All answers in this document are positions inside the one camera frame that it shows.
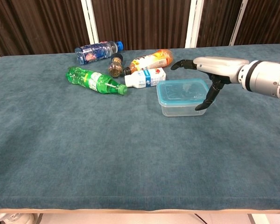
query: orange juice bottle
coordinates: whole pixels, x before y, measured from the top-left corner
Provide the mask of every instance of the orange juice bottle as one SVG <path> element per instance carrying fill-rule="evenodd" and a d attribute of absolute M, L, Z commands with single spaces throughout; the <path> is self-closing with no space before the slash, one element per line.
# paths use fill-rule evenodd
<path fill-rule="evenodd" d="M 144 57 L 135 58 L 129 67 L 123 70 L 124 75 L 131 75 L 135 71 L 166 67 L 173 61 L 173 54 L 168 49 L 160 49 L 157 52 Z"/>

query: blue-green tablecloth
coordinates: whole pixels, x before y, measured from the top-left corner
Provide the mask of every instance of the blue-green tablecloth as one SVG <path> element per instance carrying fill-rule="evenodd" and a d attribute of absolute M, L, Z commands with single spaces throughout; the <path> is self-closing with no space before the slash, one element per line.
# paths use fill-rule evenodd
<path fill-rule="evenodd" d="M 172 51 L 280 61 L 280 44 Z M 123 51 L 125 66 L 153 52 Z M 156 87 L 103 95 L 70 84 L 70 66 L 73 53 L 0 58 L 0 208 L 280 209 L 280 100 L 230 84 L 203 116 L 168 118 Z"/>

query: blue lid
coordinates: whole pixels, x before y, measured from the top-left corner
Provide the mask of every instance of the blue lid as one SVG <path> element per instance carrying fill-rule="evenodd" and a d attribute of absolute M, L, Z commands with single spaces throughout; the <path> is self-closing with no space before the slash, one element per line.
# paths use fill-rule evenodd
<path fill-rule="evenodd" d="M 157 84 L 159 103 L 165 106 L 198 105 L 209 88 L 200 78 L 166 80 Z"/>
<path fill-rule="evenodd" d="M 116 42 L 117 47 L 118 47 L 118 51 L 123 50 L 123 44 L 121 41 Z"/>

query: black bottle cap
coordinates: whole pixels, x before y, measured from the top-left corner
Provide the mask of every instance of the black bottle cap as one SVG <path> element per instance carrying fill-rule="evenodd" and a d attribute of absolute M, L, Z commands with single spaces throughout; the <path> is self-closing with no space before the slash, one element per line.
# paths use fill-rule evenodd
<path fill-rule="evenodd" d="M 123 56 L 121 55 L 121 53 L 115 53 L 111 55 L 111 60 L 115 57 L 118 57 L 121 60 L 121 62 L 123 61 Z"/>
<path fill-rule="evenodd" d="M 123 75 L 127 76 L 127 75 L 131 75 L 132 71 L 130 69 L 130 67 L 126 67 L 123 69 Z"/>

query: clear plastic container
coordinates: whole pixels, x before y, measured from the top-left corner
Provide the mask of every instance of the clear plastic container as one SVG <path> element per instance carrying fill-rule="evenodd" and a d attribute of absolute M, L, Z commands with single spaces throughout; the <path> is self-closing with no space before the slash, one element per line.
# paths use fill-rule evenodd
<path fill-rule="evenodd" d="M 160 81 L 157 84 L 162 113 L 167 117 L 203 115 L 206 111 L 195 111 L 206 97 L 209 88 L 200 78 Z"/>

